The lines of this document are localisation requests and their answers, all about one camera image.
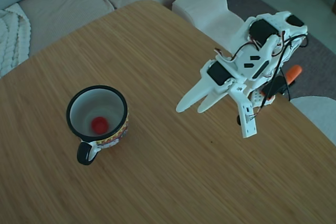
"red ball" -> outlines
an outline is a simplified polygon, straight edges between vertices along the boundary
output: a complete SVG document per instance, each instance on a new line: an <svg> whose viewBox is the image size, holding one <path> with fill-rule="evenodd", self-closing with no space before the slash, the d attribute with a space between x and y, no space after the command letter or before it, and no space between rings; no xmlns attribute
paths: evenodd
<svg viewBox="0 0 336 224"><path fill-rule="evenodd" d="M109 123L105 118L99 116L92 120L91 127L96 134L102 135L107 133L107 130L109 129Z"/></svg>

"black mug handle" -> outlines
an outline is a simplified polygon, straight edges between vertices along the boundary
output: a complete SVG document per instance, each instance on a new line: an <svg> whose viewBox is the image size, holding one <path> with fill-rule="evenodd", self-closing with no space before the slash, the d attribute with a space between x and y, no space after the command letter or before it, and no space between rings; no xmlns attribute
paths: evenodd
<svg viewBox="0 0 336 224"><path fill-rule="evenodd" d="M77 150L77 161L82 165L90 165L96 158L97 153L94 157L90 159L90 153L92 151L92 145L87 142L82 141Z"/></svg>

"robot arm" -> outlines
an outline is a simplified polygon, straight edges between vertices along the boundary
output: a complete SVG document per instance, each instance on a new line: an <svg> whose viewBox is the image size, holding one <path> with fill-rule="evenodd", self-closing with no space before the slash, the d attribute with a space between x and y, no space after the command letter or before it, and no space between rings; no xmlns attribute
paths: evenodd
<svg viewBox="0 0 336 224"><path fill-rule="evenodd" d="M181 99L176 111L183 112L205 97L197 110L202 113L229 94L238 106L243 137L256 134L253 107L274 100L266 101L258 89L270 79L273 86L278 66L289 60L307 32L290 12L248 18L234 36L231 49L236 53L232 59L217 55L208 61L201 69L200 81Z"/></svg>

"mug handle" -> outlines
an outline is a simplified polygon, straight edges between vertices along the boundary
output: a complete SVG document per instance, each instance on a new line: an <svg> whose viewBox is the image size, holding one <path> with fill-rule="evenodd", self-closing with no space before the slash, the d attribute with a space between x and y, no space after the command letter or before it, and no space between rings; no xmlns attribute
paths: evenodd
<svg viewBox="0 0 336 224"><path fill-rule="evenodd" d="M90 165L101 150L95 142L81 141L77 150L77 161L82 165Z"/></svg>

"wooden table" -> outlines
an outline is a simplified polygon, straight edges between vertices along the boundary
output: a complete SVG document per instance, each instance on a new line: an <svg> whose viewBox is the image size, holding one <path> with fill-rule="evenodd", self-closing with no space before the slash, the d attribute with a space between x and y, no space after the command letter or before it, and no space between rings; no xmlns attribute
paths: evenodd
<svg viewBox="0 0 336 224"><path fill-rule="evenodd" d="M230 97L177 114L218 45L137 2L0 80L0 223L336 223L336 148L284 98L242 139ZM120 90L129 132L90 166L65 120L94 84Z"/></svg>

